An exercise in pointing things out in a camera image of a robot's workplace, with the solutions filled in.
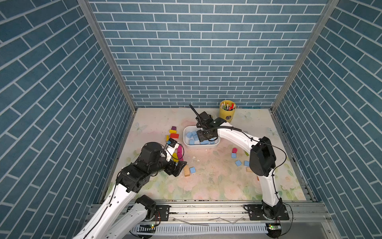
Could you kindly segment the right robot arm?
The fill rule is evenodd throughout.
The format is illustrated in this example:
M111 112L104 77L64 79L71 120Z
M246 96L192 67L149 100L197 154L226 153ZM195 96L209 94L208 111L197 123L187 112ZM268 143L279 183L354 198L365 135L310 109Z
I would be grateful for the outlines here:
M200 141L213 141L223 138L242 148L250 156L249 168L260 181L262 190L262 210L267 219L275 220L285 211L285 206L279 196L276 183L275 147L267 137L258 138L243 130L233 127L222 118L213 119L206 112L196 114L197 135Z

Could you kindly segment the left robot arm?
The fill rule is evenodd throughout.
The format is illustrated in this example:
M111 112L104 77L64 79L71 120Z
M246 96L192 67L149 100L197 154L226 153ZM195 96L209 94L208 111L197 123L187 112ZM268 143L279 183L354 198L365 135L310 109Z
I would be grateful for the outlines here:
M117 175L114 188L88 223L75 235L77 239L122 239L144 220L154 217L156 202L143 195L136 199L128 212L119 215L151 177L164 171L179 176L187 162L174 161L174 153L183 146L172 138L165 145L146 143L138 158Z

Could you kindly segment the blue cube cluster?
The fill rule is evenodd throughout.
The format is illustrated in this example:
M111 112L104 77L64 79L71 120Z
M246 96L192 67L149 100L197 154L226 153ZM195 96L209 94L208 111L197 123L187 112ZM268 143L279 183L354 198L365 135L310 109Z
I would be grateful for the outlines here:
M195 141L199 141L199 137L198 137L197 132L196 132L196 131L193 131L192 134L193 134L193 139L194 139Z

